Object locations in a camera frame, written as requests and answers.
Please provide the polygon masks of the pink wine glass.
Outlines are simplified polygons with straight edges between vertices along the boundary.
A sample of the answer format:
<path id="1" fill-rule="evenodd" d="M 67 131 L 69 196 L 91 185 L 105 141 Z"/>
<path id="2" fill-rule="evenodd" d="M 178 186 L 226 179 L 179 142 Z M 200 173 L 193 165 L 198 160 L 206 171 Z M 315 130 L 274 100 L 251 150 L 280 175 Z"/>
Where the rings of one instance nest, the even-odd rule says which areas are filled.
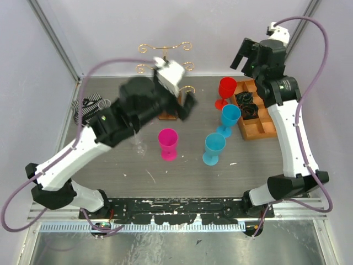
<path id="1" fill-rule="evenodd" d="M 158 143 L 161 148 L 161 157 L 172 162 L 177 158 L 178 133 L 171 128 L 165 128 L 158 134 Z"/>

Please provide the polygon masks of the wooden compartment tray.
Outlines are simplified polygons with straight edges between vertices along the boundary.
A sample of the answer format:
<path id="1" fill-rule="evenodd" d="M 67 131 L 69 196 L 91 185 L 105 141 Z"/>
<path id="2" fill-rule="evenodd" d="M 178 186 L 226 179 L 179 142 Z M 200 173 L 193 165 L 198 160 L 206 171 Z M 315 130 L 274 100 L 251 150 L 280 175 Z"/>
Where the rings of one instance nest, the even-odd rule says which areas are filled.
<path id="1" fill-rule="evenodd" d="M 236 101 L 236 95 L 244 91 L 253 93 L 253 103 L 255 103 L 259 108 L 259 117 L 251 120 L 243 120 L 241 115 L 238 125 L 243 139 L 259 140 L 277 137 L 275 125 L 269 115 L 268 110 L 264 107 L 263 100 L 258 96 L 255 83 L 252 79 L 237 81 L 237 88 L 234 95 L 231 96 L 230 102 L 240 108 L 240 105 L 238 105 Z"/>

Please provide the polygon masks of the clear wine glass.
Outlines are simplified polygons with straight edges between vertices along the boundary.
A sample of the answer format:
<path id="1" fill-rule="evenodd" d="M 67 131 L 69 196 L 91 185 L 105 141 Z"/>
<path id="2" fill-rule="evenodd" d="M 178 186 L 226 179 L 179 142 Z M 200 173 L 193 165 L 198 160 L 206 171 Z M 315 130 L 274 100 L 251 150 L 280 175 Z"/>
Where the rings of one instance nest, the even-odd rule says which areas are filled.
<path id="1" fill-rule="evenodd" d="M 108 99 L 102 99 L 98 102 L 98 108 L 100 110 L 106 109 L 111 106 L 111 101 Z"/>
<path id="2" fill-rule="evenodd" d="M 134 134 L 132 138 L 133 150 L 137 152 L 137 154 L 144 156 L 147 152 L 147 145 L 143 142 L 141 132 Z"/>

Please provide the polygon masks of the light blue wine glass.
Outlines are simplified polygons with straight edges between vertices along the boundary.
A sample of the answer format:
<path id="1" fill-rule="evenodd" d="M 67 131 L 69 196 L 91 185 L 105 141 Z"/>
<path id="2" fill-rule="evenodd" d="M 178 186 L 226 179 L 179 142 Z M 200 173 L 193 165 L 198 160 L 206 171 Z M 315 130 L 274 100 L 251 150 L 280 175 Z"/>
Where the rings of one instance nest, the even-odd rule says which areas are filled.
<path id="1" fill-rule="evenodd" d="M 205 152 L 202 155 L 203 162 L 208 166 L 214 166 L 218 163 L 219 155 L 226 146 L 226 138 L 217 132 L 209 134 L 205 138 Z"/>

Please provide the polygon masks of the striped black white cloth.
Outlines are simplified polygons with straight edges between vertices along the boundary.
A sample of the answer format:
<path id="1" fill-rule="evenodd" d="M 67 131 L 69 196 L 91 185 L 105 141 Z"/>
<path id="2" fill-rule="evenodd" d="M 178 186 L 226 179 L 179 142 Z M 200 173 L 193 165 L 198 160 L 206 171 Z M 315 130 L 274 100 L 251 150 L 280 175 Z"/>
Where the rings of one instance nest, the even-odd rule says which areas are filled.
<path id="1" fill-rule="evenodd" d="M 103 100 L 98 93 L 84 97 L 82 100 L 82 126 L 89 124 L 89 121 L 97 112 L 100 111 L 99 103 Z M 79 100 L 75 100 L 71 104 L 73 111 L 73 120 L 76 125 L 79 125 Z"/>

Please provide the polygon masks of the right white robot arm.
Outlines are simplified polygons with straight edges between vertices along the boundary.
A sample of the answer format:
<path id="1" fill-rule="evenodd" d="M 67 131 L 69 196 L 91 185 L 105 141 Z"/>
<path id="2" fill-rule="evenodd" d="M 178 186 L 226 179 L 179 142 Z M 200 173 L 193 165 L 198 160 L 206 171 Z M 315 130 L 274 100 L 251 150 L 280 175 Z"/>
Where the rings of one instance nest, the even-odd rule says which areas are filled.
<path id="1" fill-rule="evenodd" d="M 303 121 L 297 107 L 301 93 L 295 78 L 284 74 L 286 48 L 282 41 L 266 39 L 259 43 L 245 38 L 231 64 L 236 69 L 242 58 L 247 61 L 241 72 L 254 80 L 257 94 L 264 102 L 274 122 L 279 140 L 283 174 L 269 177 L 260 187 L 244 192 L 242 211 L 253 218 L 261 207 L 272 202 L 292 199 L 311 192 L 329 181 L 326 171 L 321 171 L 311 154 Z"/>

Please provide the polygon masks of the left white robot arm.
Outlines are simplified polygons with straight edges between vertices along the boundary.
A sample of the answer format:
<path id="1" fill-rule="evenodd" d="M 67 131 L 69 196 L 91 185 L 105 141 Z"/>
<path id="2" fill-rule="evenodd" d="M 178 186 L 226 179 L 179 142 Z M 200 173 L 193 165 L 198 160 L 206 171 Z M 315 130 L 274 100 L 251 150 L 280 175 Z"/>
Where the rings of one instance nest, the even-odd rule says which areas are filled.
<path id="1" fill-rule="evenodd" d="M 101 189 L 92 190 L 72 180 L 90 161 L 110 151 L 138 133 L 151 120 L 168 112 L 181 120 L 190 115 L 196 98 L 187 92 L 183 104 L 156 78 L 134 77 L 119 89 L 119 97 L 110 107 L 98 111 L 78 138 L 42 164 L 30 163 L 29 178 L 39 175 L 31 189 L 33 200 L 50 209 L 71 205 L 91 212 L 98 219 L 110 214 L 110 203 Z"/>

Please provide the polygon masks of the red wine glass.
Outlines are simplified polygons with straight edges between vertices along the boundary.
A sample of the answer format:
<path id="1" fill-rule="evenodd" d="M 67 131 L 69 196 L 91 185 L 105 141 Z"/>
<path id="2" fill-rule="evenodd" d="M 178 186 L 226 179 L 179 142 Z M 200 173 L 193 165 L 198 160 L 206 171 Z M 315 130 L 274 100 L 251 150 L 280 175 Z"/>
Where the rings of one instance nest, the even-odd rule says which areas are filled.
<path id="1" fill-rule="evenodd" d="M 231 77 L 224 77 L 220 80 L 218 94 L 221 98 L 215 101 L 216 109 L 222 110 L 228 104 L 227 100 L 234 95 L 236 87 L 237 81 Z"/>

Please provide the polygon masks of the clear wine glass front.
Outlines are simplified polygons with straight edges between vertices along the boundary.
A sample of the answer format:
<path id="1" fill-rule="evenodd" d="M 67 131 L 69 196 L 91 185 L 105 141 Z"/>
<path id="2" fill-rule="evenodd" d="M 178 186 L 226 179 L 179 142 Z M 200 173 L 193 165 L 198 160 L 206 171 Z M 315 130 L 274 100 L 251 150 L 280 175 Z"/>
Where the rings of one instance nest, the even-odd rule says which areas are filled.
<path id="1" fill-rule="evenodd" d="M 133 150 L 137 152 L 137 154 L 144 156 L 147 152 L 147 145 L 143 142 L 141 132 L 134 134 L 132 138 Z"/>

